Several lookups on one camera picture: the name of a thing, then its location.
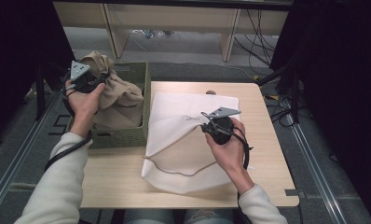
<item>green basket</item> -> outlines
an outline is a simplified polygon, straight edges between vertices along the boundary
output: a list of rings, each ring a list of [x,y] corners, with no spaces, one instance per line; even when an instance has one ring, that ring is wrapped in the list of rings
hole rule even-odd
[[[91,130],[93,144],[89,148],[145,147],[150,118],[151,76],[148,63],[116,63],[117,75],[124,81],[138,86],[144,93],[142,123],[139,127],[124,129]],[[73,124],[70,120],[68,129]]]

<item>sleeve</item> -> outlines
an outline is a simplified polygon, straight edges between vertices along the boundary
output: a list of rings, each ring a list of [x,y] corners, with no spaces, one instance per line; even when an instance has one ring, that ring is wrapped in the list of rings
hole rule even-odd
[[[257,184],[240,196],[239,205],[253,224],[287,223],[287,219],[281,215],[279,209],[270,202],[268,195]]]
[[[66,133],[53,148],[51,158],[82,141]],[[16,223],[78,223],[82,201],[84,167],[88,158],[89,141],[83,147],[53,163],[44,173]]]

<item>light wood tabletop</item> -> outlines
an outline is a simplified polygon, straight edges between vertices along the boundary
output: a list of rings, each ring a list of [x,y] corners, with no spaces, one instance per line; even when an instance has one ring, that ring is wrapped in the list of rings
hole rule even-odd
[[[152,85],[152,103],[157,91],[201,93],[238,97],[240,120],[246,127],[251,147],[248,170],[255,183],[279,207],[297,206],[297,196],[281,146],[273,129],[259,87],[251,83],[156,82]],[[232,184],[183,195],[156,189],[141,178],[145,147],[98,148],[89,150],[83,182],[81,207],[94,208],[233,208],[238,207],[237,191]]]

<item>beige cloth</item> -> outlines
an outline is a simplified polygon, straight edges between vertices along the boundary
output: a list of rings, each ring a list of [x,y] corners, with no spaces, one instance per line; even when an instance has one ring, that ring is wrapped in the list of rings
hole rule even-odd
[[[140,126],[143,115],[142,90],[122,80],[114,69],[114,62],[97,51],[80,61],[90,66],[90,72],[98,77],[110,73],[106,87],[99,99],[99,112],[93,118],[95,129],[119,129]]]

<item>person's left hand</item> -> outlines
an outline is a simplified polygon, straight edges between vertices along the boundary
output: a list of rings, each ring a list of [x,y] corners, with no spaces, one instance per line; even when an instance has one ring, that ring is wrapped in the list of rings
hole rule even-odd
[[[71,81],[66,81],[66,86],[70,85]],[[66,92],[69,99],[69,105],[75,112],[75,121],[73,123],[71,133],[86,137],[92,123],[93,115],[98,111],[99,97],[104,91],[105,84],[99,84],[91,93],[82,93],[79,91],[68,90]]]

